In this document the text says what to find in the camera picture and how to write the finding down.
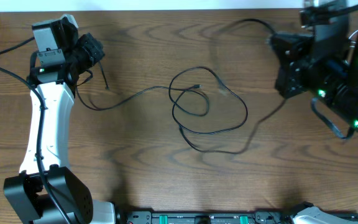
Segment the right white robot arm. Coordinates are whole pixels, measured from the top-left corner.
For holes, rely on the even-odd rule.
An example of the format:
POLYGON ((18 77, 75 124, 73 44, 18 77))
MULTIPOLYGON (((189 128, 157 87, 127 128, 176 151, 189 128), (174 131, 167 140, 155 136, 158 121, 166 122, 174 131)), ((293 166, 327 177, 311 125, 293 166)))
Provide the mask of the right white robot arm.
POLYGON ((358 30, 348 37, 358 4, 305 1, 300 21, 311 34, 274 32, 269 44, 280 67, 275 89, 284 99, 306 91, 313 113, 340 139, 358 132, 358 30))

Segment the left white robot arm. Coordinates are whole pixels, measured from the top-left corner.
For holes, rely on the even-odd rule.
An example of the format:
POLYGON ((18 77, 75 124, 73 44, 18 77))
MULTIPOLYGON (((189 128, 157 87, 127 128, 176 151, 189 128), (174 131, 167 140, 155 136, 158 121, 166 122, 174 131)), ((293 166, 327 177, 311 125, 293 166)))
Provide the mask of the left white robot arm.
POLYGON ((32 32, 38 49, 26 79, 29 142, 19 173, 4 181, 4 195, 23 223, 115 223, 114 205, 92 198, 68 158, 78 79, 104 57, 103 47, 91 34, 80 35, 70 14, 35 23, 32 32))

